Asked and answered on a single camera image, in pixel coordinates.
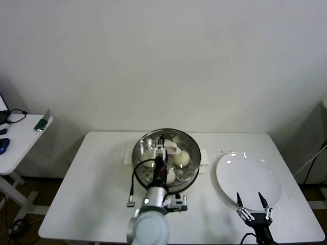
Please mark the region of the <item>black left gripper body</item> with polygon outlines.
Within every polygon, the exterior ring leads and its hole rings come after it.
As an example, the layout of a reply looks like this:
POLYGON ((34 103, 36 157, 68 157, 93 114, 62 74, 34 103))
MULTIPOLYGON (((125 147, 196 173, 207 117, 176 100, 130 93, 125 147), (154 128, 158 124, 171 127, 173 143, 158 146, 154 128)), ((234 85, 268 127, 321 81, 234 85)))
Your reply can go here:
POLYGON ((158 156, 155 158, 155 169, 153 172, 152 185, 162 188, 167 188, 167 163, 158 156))

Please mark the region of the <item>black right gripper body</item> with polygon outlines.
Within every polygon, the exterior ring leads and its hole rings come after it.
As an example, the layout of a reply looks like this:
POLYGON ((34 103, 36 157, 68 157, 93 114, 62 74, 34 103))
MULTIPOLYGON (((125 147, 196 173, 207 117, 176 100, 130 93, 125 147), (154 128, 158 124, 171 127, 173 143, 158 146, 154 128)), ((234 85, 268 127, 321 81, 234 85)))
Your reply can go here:
POLYGON ((245 219, 245 224, 254 230, 257 244, 277 244, 270 232, 272 221, 266 219, 265 213, 252 213, 254 220, 245 219))

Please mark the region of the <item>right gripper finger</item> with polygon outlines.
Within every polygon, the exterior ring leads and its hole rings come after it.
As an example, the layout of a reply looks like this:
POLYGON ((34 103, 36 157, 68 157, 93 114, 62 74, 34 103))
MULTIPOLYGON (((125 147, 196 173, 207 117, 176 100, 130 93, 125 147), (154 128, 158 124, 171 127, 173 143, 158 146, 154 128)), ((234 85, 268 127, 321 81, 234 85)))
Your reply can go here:
POLYGON ((254 221, 254 216, 243 206, 239 193, 237 193, 237 214, 243 221, 254 221))
POLYGON ((265 219, 272 219, 272 208, 269 207, 267 200, 262 196, 261 193, 259 193, 259 198, 261 201, 261 204, 265 210, 265 219))

